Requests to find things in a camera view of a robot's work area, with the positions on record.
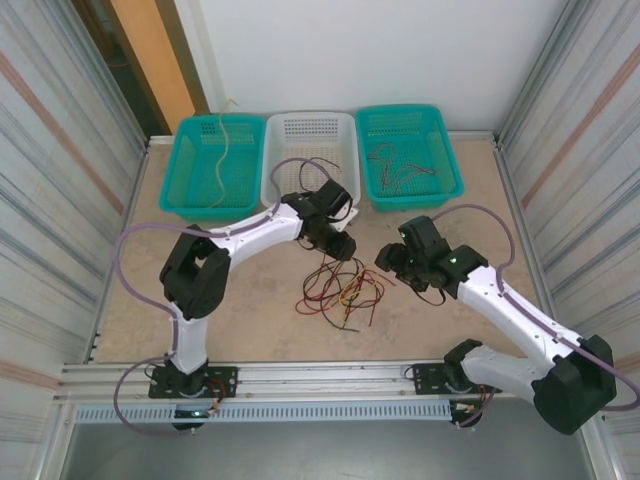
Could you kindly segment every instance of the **tangled wires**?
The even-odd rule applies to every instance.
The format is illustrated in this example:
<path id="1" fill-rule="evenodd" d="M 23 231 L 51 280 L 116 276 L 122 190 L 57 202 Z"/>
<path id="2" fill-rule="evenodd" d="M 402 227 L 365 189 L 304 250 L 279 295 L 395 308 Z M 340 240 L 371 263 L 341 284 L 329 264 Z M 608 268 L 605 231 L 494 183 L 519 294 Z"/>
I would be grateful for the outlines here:
<path id="1" fill-rule="evenodd" d="M 391 154 L 389 155 L 389 160 L 385 160 L 384 158 L 379 156 L 380 150 L 384 147 L 388 147 L 391 149 Z M 389 169 L 391 168 L 391 164 L 396 157 L 396 147 L 389 142 L 384 142 L 376 146 L 373 151 L 367 156 L 367 160 L 375 160 L 384 165 L 384 171 L 382 172 L 382 190 L 389 185 L 393 185 L 395 182 L 398 182 L 398 178 L 400 177 L 400 173 L 408 168 L 412 168 L 413 171 L 402 178 L 398 183 L 396 183 L 396 187 L 393 190 L 393 193 L 398 193 L 398 190 L 402 186 L 404 182 L 409 180 L 411 177 L 415 177 L 416 175 L 420 175 L 421 173 L 427 173 L 429 175 L 435 175 L 436 171 L 433 168 L 423 168 L 420 165 L 416 165 L 415 163 L 405 163 L 402 165 L 397 171 L 395 176 L 389 180 Z"/>
<path id="2" fill-rule="evenodd" d="M 353 268 L 347 266 L 350 263 L 353 263 Z M 355 257 L 348 262 L 333 260 L 326 263 L 325 255 L 320 267 L 302 282 L 303 298 L 296 303 L 296 312 L 301 315 L 320 313 L 332 327 L 358 333 L 360 330 L 348 328 L 347 322 L 353 312 L 368 308 L 371 309 L 371 326 L 376 305 L 380 303 L 385 292 L 384 283 L 380 279 L 395 287 L 395 283 L 367 268 Z M 341 310 L 339 315 L 343 318 L 334 318 L 336 323 L 331 319 L 331 315 Z"/>

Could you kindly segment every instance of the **white wall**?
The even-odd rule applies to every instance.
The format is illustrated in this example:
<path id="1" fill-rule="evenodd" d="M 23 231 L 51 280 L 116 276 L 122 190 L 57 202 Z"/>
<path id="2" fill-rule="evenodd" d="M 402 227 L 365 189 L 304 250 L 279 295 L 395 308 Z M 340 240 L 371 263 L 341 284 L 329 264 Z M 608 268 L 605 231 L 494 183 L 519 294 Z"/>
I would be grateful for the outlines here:
<path id="1" fill-rule="evenodd" d="M 431 103 L 497 129 L 566 0 L 177 0 L 212 111 Z"/>

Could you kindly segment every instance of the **purple cable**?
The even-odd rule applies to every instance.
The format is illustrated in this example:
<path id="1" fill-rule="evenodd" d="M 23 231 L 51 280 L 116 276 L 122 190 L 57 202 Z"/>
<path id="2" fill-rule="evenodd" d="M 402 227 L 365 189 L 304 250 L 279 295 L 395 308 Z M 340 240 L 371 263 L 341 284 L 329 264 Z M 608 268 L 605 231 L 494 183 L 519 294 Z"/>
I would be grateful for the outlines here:
<path id="1" fill-rule="evenodd" d="M 475 209 L 475 210 L 480 210 L 480 211 L 492 216 L 493 218 L 495 218 L 498 221 L 500 226 L 503 228 L 504 232 L 507 234 L 507 239 L 509 240 L 509 250 L 510 250 L 509 259 L 506 262 L 500 264 L 498 266 L 498 268 L 496 269 L 496 284 L 498 285 L 498 289 L 502 293 L 503 298 L 505 298 L 511 305 L 513 305 L 513 307 L 516 310 L 518 310 L 525 317 L 527 317 L 529 320 L 531 320 L 537 327 L 539 327 L 544 332 L 546 332 L 549 335 L 551 335 L 554 338 L 556 338 L 563 345 L 566 345 L 567 347 L 571 348 L 574 352 L 578 352 L 580 355 L 582 355 L 587 360 L 595 363 L 597 366 L 602 368 L 605 372 L 613 375 L 618 380 L 620 380 L 621 382 L 625 383 L 636 394 L 635 401 L 633 401 L 631 403 L 628 403 L 626 405 L 613 405 L 613 406 L 610 406 L 610 407 L 603 407 L 602 410 L 603 411 L 608 411 L 608 412 L 624 412 L 624 411 L 627 411 L 627 410 L 633 410 L 634 408 L 637 408 L 638 406 L 640 406 L 640 386 L 638 386 L 633 380 L 631 380 L 631 378 L 629 378 L 627 375 L 625 375 L 621 371 L 617 370 L 615 367 L 609 365 L 606 362 L 603 362 L 602 360 L 600 360 L 595 355 L 592 355 L 591 353 L 587 352 L 586 350 L 584 350 L 580 346 L 574 345 L 569 340 L 566 340 L 564 337 L 558 337 L 557 336 L 557 332 L 555 330 L 553 330 L 551 327 L 546 325 L 544 322 L 542 322 L 538 318 L 536 318 L 535 315 L 533 315 L 529 311 L 527 311 L 527 309 L 525 309 L 522 305 L 520 305 L 511 295 L 509 295 L 508 292 L 504 291 L 504 282 L 502 280 L 502 272 L 504 271 L 505 268 L 507 268 L 511 264 L 513 264 L 513 262 L 514 262 L 514 260 L 516 258 L 516 244 L 515 244 L 515 240 L 513 239 L 513 235 L 511 234 L 511 231 L 509 230 L 509 226 L 506 224 L 506 222 L 497 213 L 495 213 L 493 210 L 491 210 L 491 209 L 489 209 L 487 207 L 483 207 L 482 205 L 476 205 L 474 203 L 463 203 L 463 204 L 460 204 L 460 205 L 456 205 L 454 207 L 446 208 L 443 211 L 438 212 L 437 214 L 435 214 L 433 217 L 431 217 L 431 219 L 435 222 L 440 217 L 443 217 L 444 215 L 447 215 L 448 213 L 454 212 L 456 210 L 460 210 L 462 208 L 471 208 L 471 209 Z M 480 409 L 473 416 L 471 416 L 470 418 L 468 418 L 464 422 L 461 422 L 459 424 L 459 426 L 460 427 L 464 427 L 465 425 L 468 425 L 473 420 L 478 418 L 478 416 L 480 416 L 480 414 L 482 414 L 482 412 L 484 411 L 486 406 L 489 404 L 489 402 L 493 398 L 494 394 L 495 394 L 495 389 L 491 392 L 491 395 L 489 396 L 487 401 L 484 402 L 484 404 L 480 407 Z"/>
<path id="2" fill-rule="evenodd" d="M 143 360 L 141 362 L 138 362 L 134 365 L 132 365 L 131 367 L 129 367 L 127 370 L 125 370 L 125 372 L 122 374 L 122 376 L 120 377 L 120 379 L 118 380 L 118 382 L 116 383 L 116 388 L 113 391 L 113 409 L 116 412 L 116 416 L 118 417 L 118 419 L 129 429 L 133 430 L 136 433 L 141 433 L 143 435 L 150 435 L 153 437 L 175 437 L 175 436 L 179 436 L 179 435 L 184 435 L 185 433 L 189 433 L 189 430 L 183 430 L 180 432 L 161 432 L 161 431 L 153 431 L 153 430 L 144 430 L 141 428 L 136 427 L 135 425 L 133 425 L 131 422 L 129 422 L 124 415 L 122 414 L 122 412 L 120 411 L 120 407 L 118 406 L 118 394 L 120 392 L 120 388 L 122 388 L 122 385 L 125 381 L 125 379 L 129 376 L 129 374 L 131 372 L 133 372 L 136 368 L 141 367 L 142 365 L 145 364 L 150 364 L 150 363 L 157 363 L 157 362 L 164 362 L 167 360 L 170 360 L 174 355 L 175 355 L 175 351 L 178 348 L 178 319 L 176 317 L 176 314 L 173 312 L 173 310 L 171 310 L 169 307 L 167 307 L 166 305 L 163 305 L 160 302 L 156 302 L 155 300 L 153 300 L 152 298 L 149 298 L 145 295 L 142 295 L 141 293 L 139 293 L 135 288 L 133 288 L 131 286 L 131 284 L 129 283 L 129 281 L 125 278 L 124 274 L 122 273 L 122 266 L 120 265 L 120 253 L 122 251 L 122 246 L 124 245 L 124 241 L 125 239 L 131 235 L 134 232 L 137 232 L 138 230 L 143 230 L 146 228 L 154 228 L 154 229 L 162 229 L 162 230 L 171 230 L 174 232 L 179 232 L 179 233 L 188 233 L 190 235 L 196 236 L 196 237 L 201 237 L 201 238 L 225 238 L 229 235 L 237 235 L 239 233 L 244 233 L 244 232 L 248 232 L 250 230 L 253 230 L 254 228 L 257 228 L 261 225 L 264 225 L 265 223 L 269 222 L 272 218 L 273 215 L 275 215 L 277 213 L 277 211 L 280 209 L 280 198 L 282 197 L 282 190 L 280 190 L 280 186 L 278 185 L 278 182 L 276 182 L 275 180 L 275 173 L 276 171 L 282 167 L 283 165 L 287 164 L 287 163 L 291 163 L 291 162 L 302 162 L 303 164 L 311 164 L 314 167 L 316 167 L 317 169 L 319 169 L 322 173 L 324 173 L 327 178 L 331 178 L 331 176 L 329 175 L 329 172 L 319 163 L 314 162 L 313 160 L 309 160 L 306 158 L 300 158 L 300 157 L 295 157 L 295 158 L 287 158 L 286 160 L 283 160 L 282 162 L 278 163 L 273 170 L 271 170 L 271 172 L 269 173 L 269 180 L 271 181 L 271 183 L 273 184 L 274 188 L 276 189 L 276 193 L 277 193 L 277 198 L 278 201 L 273 205 L 273 207 L 270 208 L 270 212 L 271 214 L 269 214 L 267 211 L 267 213 L 265 213 L 264 217 L 262 217 L 261 219 L 257 220 L 255 223 L 252 223 L 250 225 L 246 225 L 244 227 L 240 227 L 240 228 L 236 228 L 235 230 L 231 230 L 230 232 L 221 232 L 221 233 L 213 233 L 213 232 L 209 232 L 209 231 L 201 231 L 201 230 L 192 230 L 190 228 L 185 228 L 185 227 L 179 227 L 177 225 L 171 225 L 168 223 L 139 223 L 138 225 L 133 225 L 127 229 L 125 229 L 122 234 L 118 237 L 118 240 L 116 241 L 114 250 L 113 250 L 113 255 L 112 255 L 112 260 L 114 263 L 114 271 L 116 273 L 116 276 L 118 277 L 118 280 L 120 280 L 120 283 L 122 284 L 122 286 L 124 287 L 124 289 L 129 292 L 133 297 L 137 298 L 138 300 L 140 300 L 141 302 L 144 302 L 148 305 L 151 305 L 152 307 L 156 307 L 159 308 L 160 310 L 168 313 L 171 316 L 171 322 L 173 325 L 173 335 L 172 335 L 172 342 L 171 342 L 171 351 L 167 353 L 167 355 L 164 355 L 162 357 L 154 357 L 154 358 L 149 358 L 146 360 Z"/>

